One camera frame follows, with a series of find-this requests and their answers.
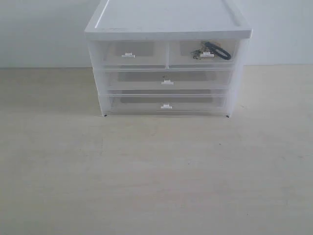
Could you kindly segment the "gold keychain with black strap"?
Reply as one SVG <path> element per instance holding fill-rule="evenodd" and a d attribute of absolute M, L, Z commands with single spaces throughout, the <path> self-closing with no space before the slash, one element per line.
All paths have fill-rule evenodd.
<path fill-rule="evenodd" d="M 196 60 L 215 57 L 219 57 L 223 60 L 230 60 L 232 57 L 229 52 L 211 42 L 201 42 L 201 48 L 192 51 L 191 55 L 193 59 Z"/>

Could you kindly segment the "clear plastic container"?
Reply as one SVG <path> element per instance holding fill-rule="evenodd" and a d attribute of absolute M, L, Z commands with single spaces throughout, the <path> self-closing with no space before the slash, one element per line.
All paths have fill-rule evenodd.
<path fill-rule="evenodd" d="M 100 91 L 117 90 L 205 90 L 228 88 L 233 71 L 97 71 Z"/>
<path fill-rule="evenodd" d="M 228 90 L 109 90 L 102 115 L 231 115 Z"/>

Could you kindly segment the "white plastic drawer cabinet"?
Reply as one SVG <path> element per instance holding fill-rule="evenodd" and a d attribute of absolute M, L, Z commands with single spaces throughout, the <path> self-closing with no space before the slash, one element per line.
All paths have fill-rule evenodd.
<path fill-rule="evenodd" d="M 231 70 L 228 88 L 231 117 L 242 76 L 244 58 L 252 36 L 237 6 L 230 0 L 103 0 L 99 3 L 86 29 L 85 36 L 92 64 L 97 71 L 213 71 Z M 235 39 L 238 51 L 232 64 L 208 68 L 170 68 L 169 43 Z M 155 41 L 166 44 L 165 68 L 112 67 L 103 63 L 103 45 L 112 41 Z M 98 96 L 108 90 L 100 91 Z"/>

